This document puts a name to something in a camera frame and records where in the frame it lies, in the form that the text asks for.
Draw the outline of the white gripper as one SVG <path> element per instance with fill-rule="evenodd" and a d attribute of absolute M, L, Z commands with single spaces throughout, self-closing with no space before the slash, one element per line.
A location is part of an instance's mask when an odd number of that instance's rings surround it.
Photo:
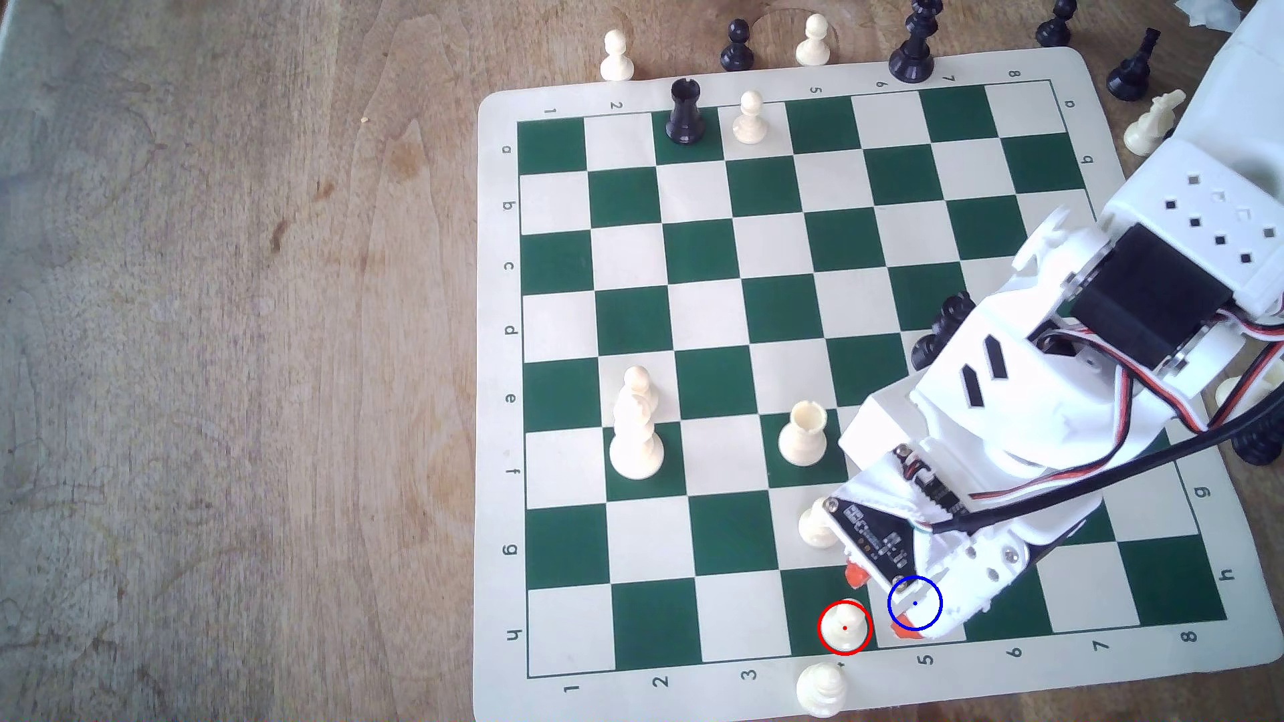
<path fill-rule="evenodd" d="M 913 348 L 914 373 L 872 393 L 840 445 L 858 465 L 837 491 L 837 523 L 864 567 L 933 567 L 889 590 L 892 635 L 937 640 L 987 612 L 1030 564 L 1070 537 L 1100 492 L 1014 515 L 1012 505 L 1079 489 L 1154 438 L 1152 378 L 1068 322 L 998 319 L 948 298 Z"/>

